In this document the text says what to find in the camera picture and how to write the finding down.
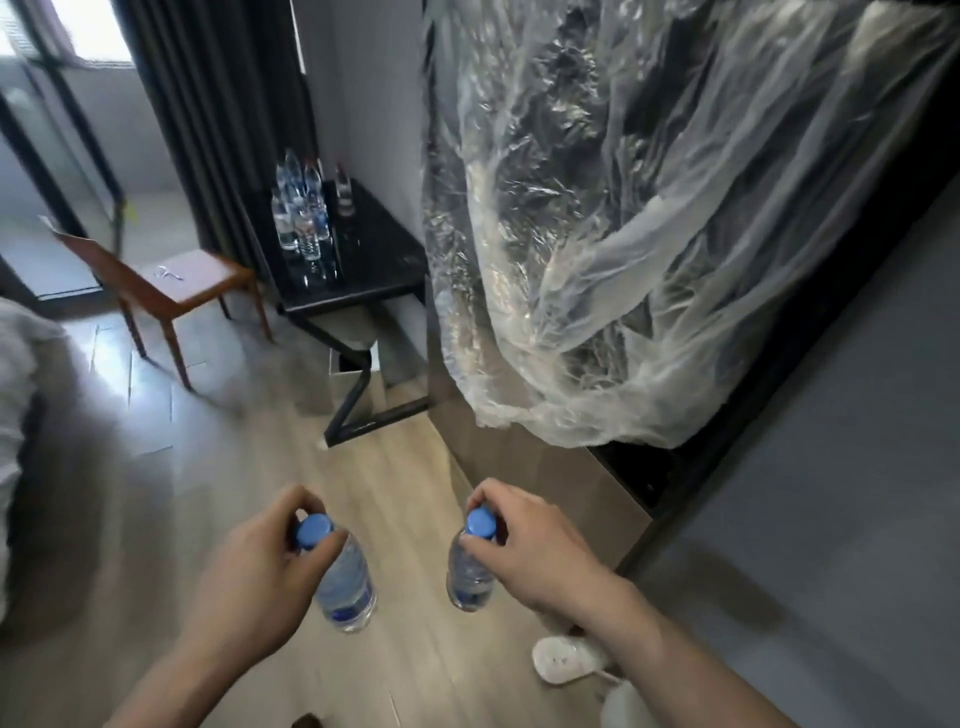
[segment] dark gray curtain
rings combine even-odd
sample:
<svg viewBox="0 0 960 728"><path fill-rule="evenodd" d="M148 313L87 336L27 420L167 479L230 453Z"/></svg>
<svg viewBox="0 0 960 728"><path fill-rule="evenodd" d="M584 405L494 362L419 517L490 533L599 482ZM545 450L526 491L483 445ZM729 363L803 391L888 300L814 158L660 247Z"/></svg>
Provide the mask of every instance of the dark gray curtain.
<svg viewBox="0 0 960 728"><path fill-rule="evenodd" d="M276 161L317 155L289 0L113 6L201 244L262 275L250 220L269 216Z"/></svg>

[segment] left hand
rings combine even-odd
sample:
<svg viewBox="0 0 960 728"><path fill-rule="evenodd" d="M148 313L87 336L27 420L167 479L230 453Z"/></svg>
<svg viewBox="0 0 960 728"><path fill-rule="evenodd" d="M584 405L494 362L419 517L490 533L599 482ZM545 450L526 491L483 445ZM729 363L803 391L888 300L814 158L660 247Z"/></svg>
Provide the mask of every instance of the left hand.
<svg viewBox="0 0 960 728"><path fill-rule="evenodd" d="M292 486L230 531L201 577L179 652L216 664L236 679L293 637L348 535L338 528L316 548L297 554L288 534L298 509L325 512L314 493Z"/></svg>

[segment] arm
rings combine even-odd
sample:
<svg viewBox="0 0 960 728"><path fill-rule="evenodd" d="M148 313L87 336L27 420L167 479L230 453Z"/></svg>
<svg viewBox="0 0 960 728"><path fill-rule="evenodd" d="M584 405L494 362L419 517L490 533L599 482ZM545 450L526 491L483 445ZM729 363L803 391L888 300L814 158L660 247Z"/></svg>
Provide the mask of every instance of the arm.
<svg viewBox="0 0 960 728"><path fill-rule="evenodd" d="M474 491L468 509L482 502L504 521L506 543L465 536L464 548L519 601L571 619L599 640L662 725L796 728L633 584L600 564L559 508L491 479Z"/></svg>
<svg viewBox="0 0 960 728"><path fill-rule="evenodd" d="M347 539L337 530L295 554L288 531L299 509L322 513L302 486L234 528L201 578L176 644L147 673L108 728L196 728L248 669L289 640Z"/></svg>

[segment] hand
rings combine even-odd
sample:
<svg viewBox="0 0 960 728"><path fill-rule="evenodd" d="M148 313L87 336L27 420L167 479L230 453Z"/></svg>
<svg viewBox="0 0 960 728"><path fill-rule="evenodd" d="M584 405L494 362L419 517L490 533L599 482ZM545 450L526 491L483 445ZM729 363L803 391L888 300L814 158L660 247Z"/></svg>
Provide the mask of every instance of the hand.
<svg viewBox="0 0 960 728"><path fill-rule="evenodd" d="M237 679L293 636L348 535L338 528L297 554L288 535L298 509L324 513L324 502L293 486L230 531L201 577L178 652Z"/></svg>
<svg viewBox="0 0 960 728"><path fill-rule="evenodd" d="M498 546L463 536L464 548L522 604L577 620L583 599L598 578L612 576L590 551L573 523L555 505L513 485L487 478L467 501L486 503L507 527Z"/></svg>

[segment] black side table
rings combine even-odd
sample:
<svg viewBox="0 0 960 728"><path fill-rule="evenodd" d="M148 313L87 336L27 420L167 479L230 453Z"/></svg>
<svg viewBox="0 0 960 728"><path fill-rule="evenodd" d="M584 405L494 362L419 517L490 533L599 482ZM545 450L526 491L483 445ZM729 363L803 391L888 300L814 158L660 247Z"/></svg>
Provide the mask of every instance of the black side table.
<svg viewBox="0 0 960 728"><path fill-rule="evenodd" d="M356 180L352 184L356 214L341 219L336 215L333 184L324 183L337 251L335 266L328 259L321 266L311 268L300 255L286 254L280 249L270 217L269 193L245 201L256 232L260 263L279 300L278 312L360 368L359 379L324 432L326 444L331 448L425 412L427 408L427 397L422 397L374 414L365 422L346 425L347 417L370 384L371 354L350 347L309 320L318 314L408 293L423 301L427 270L423 246L362 184Z"/></svg>

